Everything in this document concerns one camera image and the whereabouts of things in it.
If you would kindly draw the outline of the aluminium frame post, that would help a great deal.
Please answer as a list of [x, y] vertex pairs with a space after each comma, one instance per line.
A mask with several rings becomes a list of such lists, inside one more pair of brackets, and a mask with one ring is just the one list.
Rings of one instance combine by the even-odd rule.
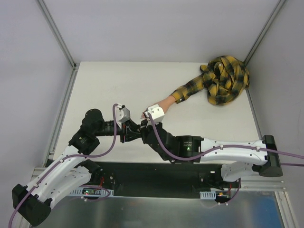
[[48, 9], [48, 6], [44, 0], [36, 0], [36, 3], [45, 18], [46, 23], [48, 24], [57, 44], [59, 45], [62, 53], [64, 54], [66, 60], [68, 61], [69, 65], [73, 70], [77, 69], [77, 63], [75, 62], [74, 58], [72, 57], [69, 48], [66, 45], [66, 42], [64, 41], [55, 20], [53, 19], [53, 16]]
[[261, 31], [259, 32], [256, 40], [254, 41], [251, 49], [249, 50], [248, 54], [245, 57], [244, 64], [247, 66], [252, 59], [253, 55], [256, 53], [257, 49], [259, 48], [260, 44], [262, 43], [263, 39], [267, 35], [268, 31], [270, 30], [271, 26], [273, 25], [276, 18], [279, 16], [281, 10], [285, 6], [288, 0], [278, 0], [276, 5], [274, 6], [273, 10], [271, 11], [269, 17], [267, 18], [265, 24], [263, 25]]

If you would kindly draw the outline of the left aluminium frame post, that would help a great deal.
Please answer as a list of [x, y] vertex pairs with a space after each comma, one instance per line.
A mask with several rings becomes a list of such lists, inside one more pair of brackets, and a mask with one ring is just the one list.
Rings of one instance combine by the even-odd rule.
[[62, 53], [64, 54], [66, 60], [68, 61], [69, 65], [73, 70], [77, 69], [77, 63], [75, 62], [74, 58], [72, 57], [69, 48], [66, 45], [66, 42], [64, 41], [55, 20], [53, 19], [53, 16], [48, 9], [48, 6], [44, 0], [36, 0], [36, 3], [45, 18], [46, 23], [48, 24], [57, 44], [59, 45]]

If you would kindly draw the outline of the yellow plaid shirt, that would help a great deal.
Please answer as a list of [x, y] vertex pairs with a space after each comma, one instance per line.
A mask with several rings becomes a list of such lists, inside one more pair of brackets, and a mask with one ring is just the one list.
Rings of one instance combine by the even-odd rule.
[[207, 90], [212, 105], [227, 105], [249, 88], [249, 71], [244, 62], [233, 56], [219, 56], [200, 66], [201, 74], [178, 87], [171, 96], [176, 103], [187, 100], [199, 91]]

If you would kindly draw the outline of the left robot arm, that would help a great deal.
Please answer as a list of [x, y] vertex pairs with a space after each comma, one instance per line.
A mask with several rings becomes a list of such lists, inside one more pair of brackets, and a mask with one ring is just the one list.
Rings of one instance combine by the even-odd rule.
[[61, 155], [40, 175], [27, 185], [16, 185], [12, 190], [14, 212], [9, 227], [17, 213], [32, 226], [40, 225], [52, 209], [73, 190], [89, 183], [100, 181], [100, 168], [91, 159], [91, 154], [99, 145], [101, 131], [111, 130], [117, 136], [123, 124], [130, 121], [130, 111], [124, 105], [114, 104], [113, 121], [106, 127], [102, 113], [98, 109], [86, 112], [79, 130], [69, 141]]

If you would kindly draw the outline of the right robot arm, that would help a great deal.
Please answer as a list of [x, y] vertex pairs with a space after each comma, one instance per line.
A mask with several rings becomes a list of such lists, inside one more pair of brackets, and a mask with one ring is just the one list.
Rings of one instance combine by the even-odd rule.
[[222, 162], [220, 172], [214, 175], [214, 183], [225, 187], [230, 182], [254, 173], [262, 177], [282, 177], [283, 171], [275, 139], [264, 135], [251, 142], [217, 141], [199, 136], [173, 136], [163, 129], [142, 121], [140, 133], [144, 144], [149, 145], [164, 161], [170, 163]]

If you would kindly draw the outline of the mannequin hand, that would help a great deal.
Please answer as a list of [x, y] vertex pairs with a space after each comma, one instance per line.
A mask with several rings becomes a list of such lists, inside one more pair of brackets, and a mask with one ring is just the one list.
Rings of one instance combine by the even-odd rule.
[[159, 107], [161, 107], [164, 111], [164, 113], [166, 114], [167, 111], [169, 110], [169, 108], [176, 102], [176, 99], [170, 95], [168, 97], [166, 97], [165, 99], [161, 100], [161, 101], [158, 101], [154, 104], [151, 104], [149, 105], [148, 107], [150, 106], [153, 106], [153, 105], [158, 105]]

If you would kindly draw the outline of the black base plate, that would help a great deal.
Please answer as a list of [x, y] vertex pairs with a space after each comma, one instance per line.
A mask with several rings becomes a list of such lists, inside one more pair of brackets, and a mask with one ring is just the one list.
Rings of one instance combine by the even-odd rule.
[[200, 192], [237, 188], [225, 182], [216, 164], [122, 163], [84, 161], [90, 185], [101, 184], [119, 197], [197, 199]]

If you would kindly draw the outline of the right aluminium frame post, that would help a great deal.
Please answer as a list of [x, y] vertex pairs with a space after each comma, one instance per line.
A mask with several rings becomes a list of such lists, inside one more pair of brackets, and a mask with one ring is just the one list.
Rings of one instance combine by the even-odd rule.
[[274, 6], [273, 10], [271, 11], [269, 17], [267, 18], [265, 24], [263, 25], [261, 31], [259, 32], [256, 40], [254, 41], [251, 49], [249, 50], [248, 54], [245, 57], [244, 64], [247, 66], [252, 59], [253, 55], [256, 53], [257, 49], [259, 48], [260, 44], [262, 43], [263, 39], [267, 35], [268, 31], [270, 30], [271, 26], [273, 25], [276, 18], [279, 16], [281, 10], [285, 6], [288, 0], [278, 0], [276, 5]]

